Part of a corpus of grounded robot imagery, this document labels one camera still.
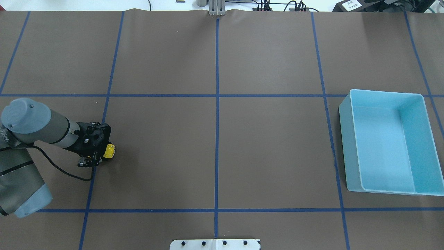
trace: cable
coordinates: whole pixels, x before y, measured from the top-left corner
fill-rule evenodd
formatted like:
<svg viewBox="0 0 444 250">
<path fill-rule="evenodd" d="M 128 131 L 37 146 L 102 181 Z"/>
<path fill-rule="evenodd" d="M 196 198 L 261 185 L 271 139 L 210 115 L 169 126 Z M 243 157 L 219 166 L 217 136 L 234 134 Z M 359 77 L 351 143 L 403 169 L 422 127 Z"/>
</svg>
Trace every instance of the cable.
<svg viewBox="0 0 444 250">
<path fill-rule="evenodd" d="M 287 3 L 287 5 L 286 5 L 285 8 L 284 8 L 284 11 L 287 10 L 287 7 L 288 7 L 288 5 L 290 5 L 290 3 L 294 3 L 294 7 L 296 8 L 297 2 L 294 1 L 294 0 L 292 0 L 292 1 L 290 1 L 290 2 Z"/>
<path fill-rule="evenodd" d="M 404 1 L 405 3 L 408 3 L 412 8 L 409 10 L 410 12 L 412 12 L 412 11 L 414 11 L 415 10 L 415 8 L 416 8 L 416 6 L 415 6 L 415 0 L 405 0 Z"/>
<path fill-rule="evenodd" d="M 258 3 L 258 2 L 256 2 L 255 0 L 252 0 L 252 1 L 258 4 L 258 10 L 259 10 L 259 3 Z"/>
<path fill-rule="evenodd" d="M 306 9 L 312 9 L 312 10 L 314 10 L 314 11 L 317 11 L 317 12 L 319 12 L 317 9 L 315 9 L 315 8 L 310 8 L 310 7 L 307 7 Z"/>
<path fill-rule="evenodd" d="M 82 178 L 82 177 L 79 177 L 79 176 L 76 176 L 76 175 L 70 174 L 70 173 L 66 172 L 65 170 L 61 169 L 59 166 L 57 166 L 57 165 L 51 160 L 51 158 L 49 158 L 49 156 L 45 153 L 45 151 L 43 151 L 43 149 L 41 149 L 41 148 L 39 148 L 39 147 L 37 147 L 37 146 L 35 146 L 35 145 L 32 145 L 32 146 L 30 146 L 30 147 L 31 147 L 31 148 L 34 148 L 34 149 L 36 149 L 36 150 L 38 150 L 38 151 L 40 151 L 40 152 L 43 154 L 43 156 L 45 156 L 45 158 L 49 161 L 49 163 L 51 163 L 51 165 L 53 165 L 56 169 L 58 169 L 60 172 L 64 173 L 64 174 L 67 175 L 67 176 L 70 176 L 70 177 L 73 177 L 73 178 L 76 178 L 76 179 L 79 179 L 79 180 L 82 180 L 82 181 L 90 181 L 90 180 L 92 180 L 93 177 L 94 177 L 94 169 L 95 169 L 95 166 L 93 166 L 93 167 L 91 168 L 91 177 L 90 177 L 89 179 L 85 179 L 85 178 Z"/>
<path fill-rule="evenodd" d="M 270 7 L 270 4 L 284 4 L 284 3 L 271 3 L 270 2 L 270 0 L 261 0 L 261 7 L 259 7 L 259 3 L 258 2 L 256 2 L 255 0 L 251 0 L 252 2 L 238 2 L 238 1 L 225 1 L 226 3 L 234 3 L 234 4 L 257 4 L 258 5 L 258 10 L 260 10 L 260 9 L 262 9 L 262 10 L 265 10 L 265 11 L 271 11 L 271 7 Z M 317 11 L 317 12 L 319 12 L 317 9 L 315 9 L 315 8 L 310 8 L 310 7 L 307 7 L 307 5 L 305 5 L 304 3 L 302 3 L 302 1 L 299 3 L 299 10 L 297 10 L 298 9 L 298 3 L 295 1 L 295 0 L 292 0 L 292 1 L 290 1 L 290 2 L 288 2 L 288 3 L 286 3 L 285 4 L 285 8 L 284 8 L 284 11 L 285 10 L 287 10 L 287 8 L 288 8 L 288 5 L 290 5 L 290 3 L 294 3 L 294 5 L 295 5 L 295 11 L 307 11 L 307 9 L 312 9 L 312 10 L 314 10 L 314 11 Z"/>
</svg>

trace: blue plastic bin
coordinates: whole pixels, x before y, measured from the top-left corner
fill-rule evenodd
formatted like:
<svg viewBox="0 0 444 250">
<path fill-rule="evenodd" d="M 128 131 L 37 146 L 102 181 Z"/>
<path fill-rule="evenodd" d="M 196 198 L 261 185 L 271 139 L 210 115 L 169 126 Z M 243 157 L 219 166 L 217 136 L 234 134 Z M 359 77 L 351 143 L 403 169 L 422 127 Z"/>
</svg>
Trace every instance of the blue plastic bin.
<svg viewBox="0 0 444 250">
<path fill-rule="evenodd" d="M 339 114 L 350 191 L 444 196 L 422 95 L 352 89 Z"/>
</svg>

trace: metal bracket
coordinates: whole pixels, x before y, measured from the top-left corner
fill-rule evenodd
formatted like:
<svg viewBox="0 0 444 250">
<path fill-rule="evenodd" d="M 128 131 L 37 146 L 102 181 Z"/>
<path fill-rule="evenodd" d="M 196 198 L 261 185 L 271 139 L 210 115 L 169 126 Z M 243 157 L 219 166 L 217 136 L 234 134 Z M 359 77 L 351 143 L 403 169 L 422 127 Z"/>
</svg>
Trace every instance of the metal bracket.
<svg viewBox="0 0 444 250">
<path fill-rule="evenodd" d="M 225 15 L 225 0 L 209 0 L 210 16 L 224 16 Z"/>
<path fill-rule="evenodd" d="M 170 250 L 260 250 L 261 241 L 255 239 L 174 240 Z"/>
<path fill-rule="evenodd" d="M 3 124 L 0 126 L 0 137 L 12 149 L 29 148 L 29 145 L 19 141 Z"/>
</svg>

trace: black cable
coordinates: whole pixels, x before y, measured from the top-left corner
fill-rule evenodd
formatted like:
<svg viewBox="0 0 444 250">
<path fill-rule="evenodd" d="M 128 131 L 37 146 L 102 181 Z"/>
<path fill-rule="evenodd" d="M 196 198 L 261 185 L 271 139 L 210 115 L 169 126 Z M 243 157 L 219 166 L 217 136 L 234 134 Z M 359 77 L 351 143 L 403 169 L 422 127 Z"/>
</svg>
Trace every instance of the black cable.
<svg viewBox="0 0 444 250">
<path fill-rule="evenodd" d="M 404 8 L 404 10 L 401 9 L 401 11 L 403 11 L 403 12 L 406 11 L 406 8 L 405 8 L 405 5 L 404 5 L 404 4 L 399 4 L 398 7 L 399 7 L 399 6 L 402 6 L 402 7 Z"/>
<path fill-rule="evenodd" d="M 234 4 L 254 4 L 253 2 L 238 2 L 238 1 L 225 1 L 226 3 L 234 3 Z M 284 3 L 270 3 L 270 4 L 282 4 L 282 5 L 286 5 Z"/>
<path fill-rule="evenodd" d="M 258 4 L 258 11 L 259 11 L 259 3 L 258 3 L 258 2 L 256 2 L 255 0 L 252 0 L 252 1 Z"/>
<path fill-rule="evenodd" d="M 257 5 L 258 5 L 258 11 L 259 11 L 260 9 L 267 9 L 267 7 L 270 7 L 270 4 L 284 4 L 284 3 L 271 3 L 271 2 L 268 0 L 268 3 L 267 3 L 265 6 L 259 7 L 259 3 L 258 3 L 258 2 L 254 1 L 254 0 L 251 0 L 251 1 L 252 1 L 252 2 L 238 2 L 238 1 L 225 1 L 225 2 L 226 2 L 226 3 L 233 3 L 233 4 L 257 4 Z M 284 4 L 284 5 L 285 5 L 284 11 L 287 10 L 288 5 L 290 5 L 290 3 L 294 3 L 294 4 L 295 4 L 295 10 L 296 10 L 298 3 L 297 3 L 295 0 L 292 0 L 292 1 L 290 1 L 290 2 L 288 2 L 288 3 L 286 3 L 286 4 Z M 314 11 L 319 12 L 317 9 L 307 7 L 307 5 L 305 5 L 305 4 L 303 4 L 303 7 L 302 7 L 302 8 L 304 9 L 304 11 L 306 11 L 307 9 L 312 9 L 312 10 L 314 10 Z"/>
<path fill-rule="evenodd" d="M 264 9 L 263 11 L 270 11 L 270 4 L 268 3 L 268 0 L 264 0 Z"/>
<path fill-rule="evenodd" d="M 412 6 L 410 11 L 413 12 L 416 9 L 415 0 L 408 0 L 408 3 Z"/>
<path fill-rule="evenodd" d="M 297 5 L 297 2 L 294 1 L 294 0 L 292 0 L 292 1 L 290 1 L 290 2 L 287 3 L 287 5 L 286 5 L 285 8 L 284 8 L 284 11 L 287 10 L 287 7 L 288 7 L 288 5 L 290 5 L 290 3 L 294 3 L 294 4 L 295 4 L 295 7 L 296 7 L 296 5 Z"/>
<path fill-rule="evenodd" d="M 43 149 L 41 149 L 41 148 L 39 148 L 39 147 L 37 147 L 37 146 L 35 146 L 35 145 L 32 145 L 32 146 L 30 146 L 30 147 L 31 147 L 31 148 L 34 148 L 34 149 L 36 149 L 36 150 L 38 150 L 38 151 L 40 151 L 40 152 L 43 154 L 43 156 L 45 156 L 45 158 L 49 161 L 49 163 L 51 163 L 56 169 L 58 169 L 60 172 L 64 173 L 64 174 L 67 175 L 67 176 L 70 176 L 70 177 L 73 177 L 73 178 L 76 178 L 76 179 L 79 179 L 79 180 L 82 180 L 82 181 L 90 181 L 90 180 L 92 180 L 93 177 L 94 177 L 94 169 L 95 169 L 95 166 L 93 166 L 93 167 L 91 168 L 91 177 L 90 177 L 89 179 L 85 179 L 85 178 L 82 178 L 82 177 L 79 177 L 79 176 L 76 176 L 76 175 L 70 174 L 70 173 L 66 172 L 65 170 L 61 169 L 59 166 L 57 166 L 57 165 L 51 160 L 51 158 L 49 158 L 49 156 L 45 153 L 45 151 L 43 151 Z"/>
<path fill-rule="evenodd" d="M 301 7 L 302 7 L 302 5 L 303 5 L 303 2 L 300 1 L 300 2 L 299 2 L 299 5 L 296 7 L 296 9 L 295 9 L 294 11 L 301 11 Z"/>
<path fill-rule="evenodd" d="M 306 9 L 312 9 L 312 10 L 314 10 L 314 11 L 317 11 L 317 12 L 319 12 L 317 9 L 315 9 L 315 8 L 310 8 L 310 7 L 307 7 Z"/>
</svg>

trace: metal plate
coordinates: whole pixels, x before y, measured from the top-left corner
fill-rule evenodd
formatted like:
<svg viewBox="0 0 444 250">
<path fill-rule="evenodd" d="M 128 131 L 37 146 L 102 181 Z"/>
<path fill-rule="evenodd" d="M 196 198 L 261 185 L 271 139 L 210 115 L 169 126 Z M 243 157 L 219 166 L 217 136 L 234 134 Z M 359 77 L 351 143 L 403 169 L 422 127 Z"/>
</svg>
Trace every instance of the metal plate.
<svg viewBox="0 0 444 250">
<path fill-rule="evenodd" d="M 261 241 L 255 239 L 174 240 L 170 250 L 260 250 Z"/>
</svg>

